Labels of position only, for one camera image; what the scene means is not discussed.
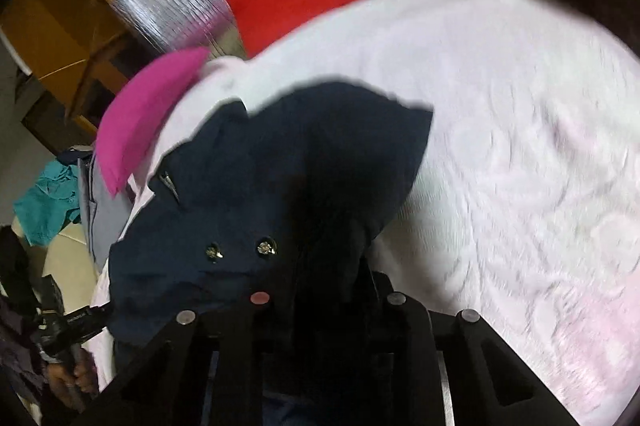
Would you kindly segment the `person's left hand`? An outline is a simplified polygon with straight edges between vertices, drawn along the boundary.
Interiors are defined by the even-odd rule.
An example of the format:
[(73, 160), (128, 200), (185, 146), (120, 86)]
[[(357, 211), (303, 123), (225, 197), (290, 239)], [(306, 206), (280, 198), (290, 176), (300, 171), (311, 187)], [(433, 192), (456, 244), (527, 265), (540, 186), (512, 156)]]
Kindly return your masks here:
[(82, 412), (99, 393), (93, 356), (81, 346), (73, 346), (65, 362), (48, 363), (46, 375), (55, 397), (76, 412)]

